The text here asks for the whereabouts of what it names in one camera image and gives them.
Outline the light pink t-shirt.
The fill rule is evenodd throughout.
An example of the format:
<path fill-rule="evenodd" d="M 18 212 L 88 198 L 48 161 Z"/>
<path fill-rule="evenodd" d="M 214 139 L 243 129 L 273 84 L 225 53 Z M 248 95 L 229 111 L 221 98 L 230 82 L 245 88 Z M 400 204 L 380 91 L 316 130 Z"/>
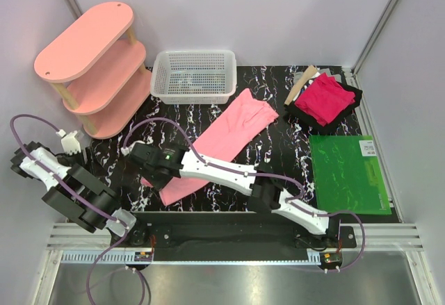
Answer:
<path fill-rule="evenodd" d="M 231 162 L 278 116 L 266 101 L 254 99 L 251 91 L 246 88 L 198 137 L 193 146 L 200 154 Z M 173 204 L 208 183 L 199 179 L 174 178 L 161 190 L 161 201 L 166 206 Z"/>

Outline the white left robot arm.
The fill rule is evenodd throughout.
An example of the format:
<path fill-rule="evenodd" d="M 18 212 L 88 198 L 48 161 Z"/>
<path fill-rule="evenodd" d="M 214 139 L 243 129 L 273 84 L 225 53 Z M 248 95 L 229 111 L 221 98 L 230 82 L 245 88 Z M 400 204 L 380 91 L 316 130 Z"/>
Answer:
<path fill-rule="evenodd" d="M 10 162 L 15 173 L 44 184 L 43 202 L 85 231 L 108 229 L 130 246 L 141 247 L 149 241 L 149 228 L 123 209 L 119 195 L 77 160 L 62 163 L 41 143 L 30 142 L 17 149 Z"/>

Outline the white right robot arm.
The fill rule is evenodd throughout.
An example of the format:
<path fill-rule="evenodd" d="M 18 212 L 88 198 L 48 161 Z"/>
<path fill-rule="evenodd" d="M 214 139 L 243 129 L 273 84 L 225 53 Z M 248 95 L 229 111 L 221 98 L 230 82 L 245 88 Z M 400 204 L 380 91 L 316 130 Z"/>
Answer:
<path fill-rule="evenodd" d="M 198 179 L 231 188 L 248 197 L 248 210 L 281 215 L 303 227 L 307 246 L 315 249 L 340 248 L 339 221 L 294 197 L 279 180 L 290 178 L 271 173 L 265 167 L 218 160 L 194 148 L 176 145 L 160 149 L 137 141 L 121 152 L 140 170 L 156 190 L 165 190 L 175 179 Z"/>

